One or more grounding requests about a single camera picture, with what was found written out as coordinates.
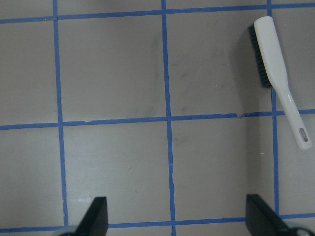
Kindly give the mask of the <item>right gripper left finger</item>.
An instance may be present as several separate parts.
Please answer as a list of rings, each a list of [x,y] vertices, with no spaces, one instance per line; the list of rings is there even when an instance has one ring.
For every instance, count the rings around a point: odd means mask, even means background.
[[[107,198],[95,197],[76,228],[75,236],[105,236],[108,231]]]

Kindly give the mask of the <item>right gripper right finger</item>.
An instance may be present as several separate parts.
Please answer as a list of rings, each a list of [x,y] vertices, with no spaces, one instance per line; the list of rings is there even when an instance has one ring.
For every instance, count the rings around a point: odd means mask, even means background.
[[[308,229],[289,227],[258,195],[246,196],[246,227],[252,236],[306,236]]]

